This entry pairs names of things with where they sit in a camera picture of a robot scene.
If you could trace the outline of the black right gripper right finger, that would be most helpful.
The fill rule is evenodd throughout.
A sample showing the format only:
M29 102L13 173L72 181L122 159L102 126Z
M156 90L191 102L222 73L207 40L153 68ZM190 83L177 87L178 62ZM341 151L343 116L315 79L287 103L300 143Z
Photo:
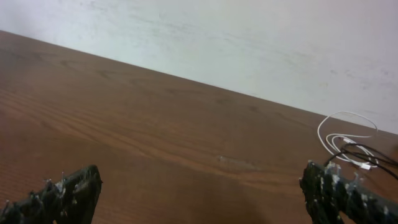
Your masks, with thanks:
M305 207L313 223L343 223L344 213L355 223L397 224L397 204L363 187L359 179L340 176L341 167L309 161L299 178Z

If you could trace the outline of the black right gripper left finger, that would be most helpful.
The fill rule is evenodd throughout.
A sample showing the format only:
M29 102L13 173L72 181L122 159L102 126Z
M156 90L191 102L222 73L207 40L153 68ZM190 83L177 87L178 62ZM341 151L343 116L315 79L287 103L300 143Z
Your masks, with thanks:
M96 165L80 169L18 202L6 202L2 224L90 224L103 181Z

